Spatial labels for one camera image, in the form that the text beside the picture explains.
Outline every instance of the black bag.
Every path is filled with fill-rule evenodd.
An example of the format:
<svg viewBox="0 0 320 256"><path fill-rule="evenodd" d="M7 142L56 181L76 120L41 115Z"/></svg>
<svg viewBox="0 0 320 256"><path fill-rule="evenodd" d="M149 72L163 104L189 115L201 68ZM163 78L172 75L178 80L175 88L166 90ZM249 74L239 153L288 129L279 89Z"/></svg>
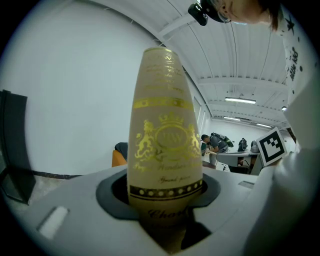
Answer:
<svg viewBox="0 0 320 256"><path fill-rule="evenodd" d="M211 136L215 136L215 137L218 137L220 140L224 141L229 148L233 148L234 145L233 143L231 142L231 140L227 137L227 136L223 136L221 134L217 134L217 133L211 133Z"/></svg>

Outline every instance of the bottle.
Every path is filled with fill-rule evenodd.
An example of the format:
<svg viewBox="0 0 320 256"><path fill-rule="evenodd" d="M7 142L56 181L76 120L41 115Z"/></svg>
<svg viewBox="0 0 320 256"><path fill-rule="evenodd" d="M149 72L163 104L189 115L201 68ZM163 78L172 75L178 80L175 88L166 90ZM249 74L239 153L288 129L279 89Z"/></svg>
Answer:
<svg viewBox="0 0 320 256"><path fill-rule="evenodd" d="M146 49L130 121L129 204L144 227L170 229L186 220L202 177L200 137L179 57L165 47Z"/></svg>

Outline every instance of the fluorescent light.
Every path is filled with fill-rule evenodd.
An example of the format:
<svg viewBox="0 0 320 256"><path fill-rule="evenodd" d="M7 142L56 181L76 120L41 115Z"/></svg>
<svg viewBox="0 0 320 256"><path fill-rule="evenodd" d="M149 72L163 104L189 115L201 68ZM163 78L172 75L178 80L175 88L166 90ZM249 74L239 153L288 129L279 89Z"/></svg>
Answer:
<svg viewBox="0 0 320 256"><path fill-rule="evenodd" d="M226 117L226 116L224 116L223 118L225 118L225 119L230 119L230 120L235 120L235 121L241 121L241 120L238 119L238 118L232 118L232 117Z"/></svg>
<svg viewBox="0 0 320 256"><path fill-rule="evenodd" d="M256 104L256 101L253 99L247 98L232 98L232 97L225 97L227 102L241 102L241 103L249 103L249 104Z"/></svg>
<svg viewBox="0 0 320 256"><path fill-rule="evenodd" d="M263 126L263 127L271 128L271 126L265 125L265 124L261 124L261 123L257 123L256 125L257 125L257 126Z"/></svg>

